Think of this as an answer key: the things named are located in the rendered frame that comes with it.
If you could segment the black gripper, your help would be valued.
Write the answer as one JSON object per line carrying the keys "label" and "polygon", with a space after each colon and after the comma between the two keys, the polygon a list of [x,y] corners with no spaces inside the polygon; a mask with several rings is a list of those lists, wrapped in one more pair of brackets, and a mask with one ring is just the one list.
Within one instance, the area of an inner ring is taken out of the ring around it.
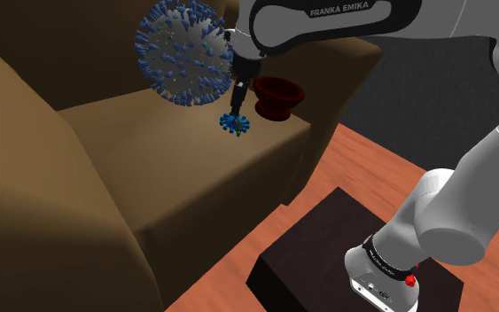
{"label": "black gripper", "polygon": [[239,115],[246,97],[247,84],[261,71],[261,60],[244,58],[235,53],[231,65],[236,79],[230,101],[230,114]]}

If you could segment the small blue spiky ball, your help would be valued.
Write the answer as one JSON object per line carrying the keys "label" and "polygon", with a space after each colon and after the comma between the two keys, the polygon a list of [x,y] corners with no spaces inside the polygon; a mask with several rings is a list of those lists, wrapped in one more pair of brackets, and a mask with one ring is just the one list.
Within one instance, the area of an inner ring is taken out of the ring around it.
{"label": "small blue spiky ball", "polygon": [[250,121],[244,116],[234,113],[225,113],[220,117],[219,125],[223,130],[228,130],[231,134],[240,137],[250,129]]}

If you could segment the dark red bowl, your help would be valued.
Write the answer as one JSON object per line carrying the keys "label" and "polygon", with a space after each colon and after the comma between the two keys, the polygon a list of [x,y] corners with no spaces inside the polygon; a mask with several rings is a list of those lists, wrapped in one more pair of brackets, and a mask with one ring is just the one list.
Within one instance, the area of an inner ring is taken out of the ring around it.
{"label": "dark red bowl", "polygon": [[286,121],[291,109],[305,98],[299,85],[275,76],[261,76],[253,80],[253,92],[258,101],[255,111],[269,121]]}

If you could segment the large grey blue-spiked ball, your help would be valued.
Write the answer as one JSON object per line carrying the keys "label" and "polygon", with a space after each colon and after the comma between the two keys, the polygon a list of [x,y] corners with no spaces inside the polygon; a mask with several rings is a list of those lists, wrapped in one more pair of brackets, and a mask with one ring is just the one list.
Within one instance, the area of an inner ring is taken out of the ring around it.
{"label": "large grey blue-spiked ball", "polygon": [[230,89],[233,49],[224,20],[199,0],[160,0],[143,17],[135,52],[144,78],[166,100],[184,106],[214,102]]}

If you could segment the brown sofa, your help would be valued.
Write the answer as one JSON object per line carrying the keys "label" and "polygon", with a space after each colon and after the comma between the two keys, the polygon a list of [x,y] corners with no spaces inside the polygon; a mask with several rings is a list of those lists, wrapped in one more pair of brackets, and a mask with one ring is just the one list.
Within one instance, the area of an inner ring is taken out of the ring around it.
{"label": "brown sofa", "polygon": [[164,312],[310,178],[381,58],[356,38],[266,58],[306,99],[284,122],[246,96],[183,107],[135,54],[159,0],[0,0],[0,312]]}

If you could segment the dark robot stand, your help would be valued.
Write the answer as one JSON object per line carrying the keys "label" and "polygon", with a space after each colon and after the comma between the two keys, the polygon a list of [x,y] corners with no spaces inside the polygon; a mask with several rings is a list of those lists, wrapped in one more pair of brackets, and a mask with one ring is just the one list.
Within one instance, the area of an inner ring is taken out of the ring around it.
{"label": "dark robot stand", "polygon": [[267,312],[380,312],[352,290],[344,255],[384,224],[337,188],[261,253],[246,284]]}

